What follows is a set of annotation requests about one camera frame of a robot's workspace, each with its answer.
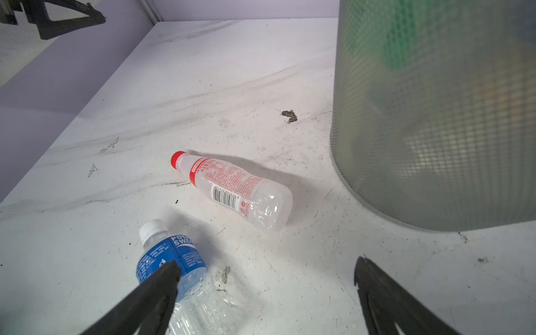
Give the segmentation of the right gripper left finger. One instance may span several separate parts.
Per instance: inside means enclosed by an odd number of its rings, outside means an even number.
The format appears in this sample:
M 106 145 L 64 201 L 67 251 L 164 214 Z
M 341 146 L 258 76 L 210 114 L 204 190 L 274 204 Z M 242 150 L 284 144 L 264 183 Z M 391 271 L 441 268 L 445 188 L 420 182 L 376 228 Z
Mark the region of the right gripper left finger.
M 164 334 L 173 314 L 181 268 L 167 262 L 84 334 Z

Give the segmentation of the clear bottle red white label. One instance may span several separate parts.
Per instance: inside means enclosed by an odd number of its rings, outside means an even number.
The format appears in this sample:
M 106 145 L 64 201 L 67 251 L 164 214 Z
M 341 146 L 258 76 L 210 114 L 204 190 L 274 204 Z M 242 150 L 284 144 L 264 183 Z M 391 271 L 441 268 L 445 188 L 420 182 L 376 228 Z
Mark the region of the clear bottle red white label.
M 175 152 L 171 166 L 214 202 L 262 231 L 283 230 L 293 209 L 287 186 L 255 176 L 227 161 Z

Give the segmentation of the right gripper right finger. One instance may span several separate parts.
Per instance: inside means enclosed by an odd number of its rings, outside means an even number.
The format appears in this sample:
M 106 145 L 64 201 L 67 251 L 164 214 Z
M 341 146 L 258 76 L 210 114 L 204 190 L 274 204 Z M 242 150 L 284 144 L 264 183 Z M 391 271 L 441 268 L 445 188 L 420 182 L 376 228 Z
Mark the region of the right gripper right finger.
M 457 334 L 372 260 L 357 259 L 354 285 L 370 334 Z

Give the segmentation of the clear bottle blue label angled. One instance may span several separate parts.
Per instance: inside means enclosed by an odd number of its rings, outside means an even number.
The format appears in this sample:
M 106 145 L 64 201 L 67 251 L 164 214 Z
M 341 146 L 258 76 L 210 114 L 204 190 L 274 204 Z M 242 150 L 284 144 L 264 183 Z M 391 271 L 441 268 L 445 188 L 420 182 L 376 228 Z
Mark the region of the clear bottle blue label angled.
M 181 269 L 166 333 L 236 334 L 237 311 L 217 290 L 194 242 L 183 234 L 172 234 L 160 219 L 145 223 L 139 236 L 144 249 L 135 270 L 139 283 L 167 263 L 176 262 Z

